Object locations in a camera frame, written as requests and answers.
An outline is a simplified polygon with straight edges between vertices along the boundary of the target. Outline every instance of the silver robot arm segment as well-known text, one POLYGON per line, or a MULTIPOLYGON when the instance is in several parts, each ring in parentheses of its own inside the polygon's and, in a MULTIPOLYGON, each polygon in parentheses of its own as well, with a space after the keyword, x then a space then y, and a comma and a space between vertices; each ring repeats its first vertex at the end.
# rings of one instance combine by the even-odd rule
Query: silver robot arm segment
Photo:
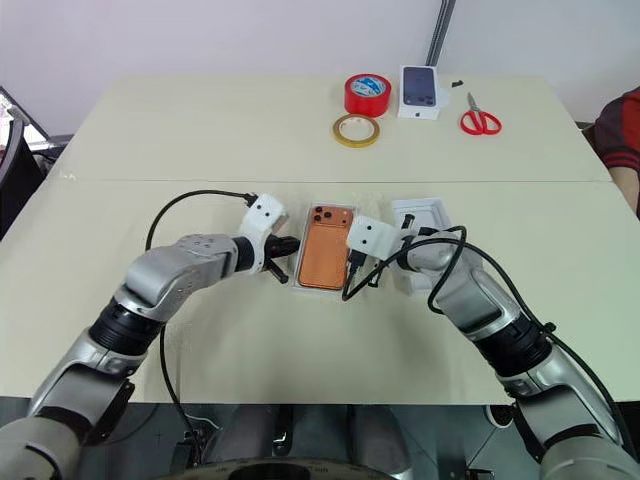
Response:
MULTIPOLYGON (((358 217, 347 243, 385 260, 403 247, 437 238, 457 240, 450 232, 420 235, 358 217)), ((418 246, 391 268, 400 275, 423 273, 435 285, 455 249, 451 243, 418 246)), ((435 300, 515 399, 516 424, 530 454, 542 461, 541 478, 640 479, 638 464, 621 447, 620 431, 600 393, 482 264, 478 254, 465 249, 435 300), (621 476, 599 476, 609 470, 621 476)))
POLYGON ((261 195, 238 237, 188 235, 138 257, 95 323, 42 383, 28 417, 0 429, 0 478, 70 478, 81 446, 100 443, 115 428, 134 390, 128 377, 192 293, 235 272, 270 269, 284 276, 274 272, 272 258, 299 246, 273 235, 286 218, 276 199, 261 195))

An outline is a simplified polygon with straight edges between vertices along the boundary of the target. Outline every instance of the chair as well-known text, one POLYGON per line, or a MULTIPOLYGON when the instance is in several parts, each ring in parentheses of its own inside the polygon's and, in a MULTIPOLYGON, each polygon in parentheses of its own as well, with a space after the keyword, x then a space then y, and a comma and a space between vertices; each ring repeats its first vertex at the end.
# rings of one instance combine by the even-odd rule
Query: chair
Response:
POLYGON ((9 142, 0 162, 0 240, 44 180, 23 136, 29 125, 27 116, 16 107, 9 114, 13 117, 9 142))

